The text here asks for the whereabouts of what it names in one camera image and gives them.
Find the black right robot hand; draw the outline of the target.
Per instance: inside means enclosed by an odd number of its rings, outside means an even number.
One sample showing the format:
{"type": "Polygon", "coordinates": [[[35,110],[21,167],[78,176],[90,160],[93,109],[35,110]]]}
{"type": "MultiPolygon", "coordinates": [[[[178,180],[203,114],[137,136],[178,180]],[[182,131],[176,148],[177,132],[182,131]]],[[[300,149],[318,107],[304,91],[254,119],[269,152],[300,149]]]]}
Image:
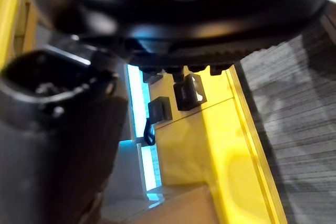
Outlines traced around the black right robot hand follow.
{"type": "Polygon", "coordinates": [[[32,0],[60,36],[1,70],[1,221],[80,223],[128,109],[117,66],[220,74],[286,41],[328,0],[32,0]]]}

